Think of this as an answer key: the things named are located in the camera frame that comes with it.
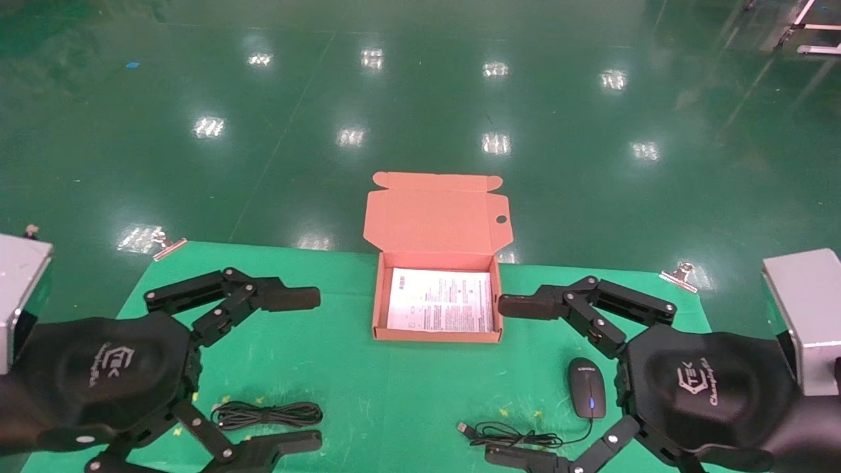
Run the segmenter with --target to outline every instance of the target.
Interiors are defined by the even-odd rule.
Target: green table
[[[278,470],[512,472],[487,464],[480,447],[469,448],[456,430],[457,423],[498,420],[519,429],[557,432],[567,440],[579,437],[587,422],[573,412],[565,374],[569,361],[578,356],[601,367],[608,387],[608,415],[596,421],[587,442],[559,452],[576,457],[620,417],[611,388],[616,363],[601,357],[562,322],[506,319],[499,345],[373,340],[377,258],[372,254],[190,242],[149,267],[119,318],[145,314],[142,294],[149,289],[227,266],[252,276],[279,275],[291,286],[321,289],[318,309],[258,312],[203,355],[196,405],[205,414],[227,396],[251,403],[259,399],[267,404],[321,404],[323,448],[285,457]],[[657,274],[502,267],[503,286],[510,294],[530,294],[540,284],[568,284],[588,274],[674,302],[679,307],[675,326],[682,330],[710,330],[698,297],[665,283]],[[200,313],[179,318],[190,323]],[[612,320],[629,335],[639,332],[627,321]],[[230,437],[239,442],[246,435],[284,429],[255,427]],[[24,473],[81,472],[97,451],[34,454]],[[172,473],[195,473],[209,455],[186,430],[175,428],[150,447],[136,450],[130,460]],[[602,471],[674,469],[633,442]]]

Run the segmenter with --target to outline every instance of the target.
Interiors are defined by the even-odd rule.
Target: usb connector
[[[462,433],[462,435],[464,435],[465,437],[468,438],[468,440],[473,441],[473,440],[479,438],[479,436],[476,434],[476,430],[474,428],[470,427],[469,425],[467,425],[466,423],[458,423],[457,428],[458,428],[458,431]]]

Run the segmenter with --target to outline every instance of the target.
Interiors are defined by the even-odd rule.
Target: instruction manual
[[[492,332],[490,273],[394,268],[389,328]]]

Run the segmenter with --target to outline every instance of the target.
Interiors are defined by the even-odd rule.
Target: mouse cable
[[[324,413],[314,402],[295,402],[287,406],[257,407],[247,402],[231,401],[217,406],[210,420],[227,432],[259,424],[309,427],[321,422]]]
[[[582,438],[564,442],[556,433],[537,433],[530,430],[522,433],[512,426],[499,422],[484,422],[470,427],[466,423],[458,424],[458,431],[470,440],[470,446],[476,445],[536,445],[544,449],[557,449],[564,445],[577,444],[586,440],[593,432],[593,419],[587,427],[587,433]]]

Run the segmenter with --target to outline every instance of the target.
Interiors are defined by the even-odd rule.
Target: green floor
[[[503,261],[688,260],[714,329],[765,335],[761,258],[841,249],[841,66],[766,50],[792,4],[0,0],[0,231],[55,243],[45,317],[114,316],[137,224],[373,252],[374,172],[498,174]]]

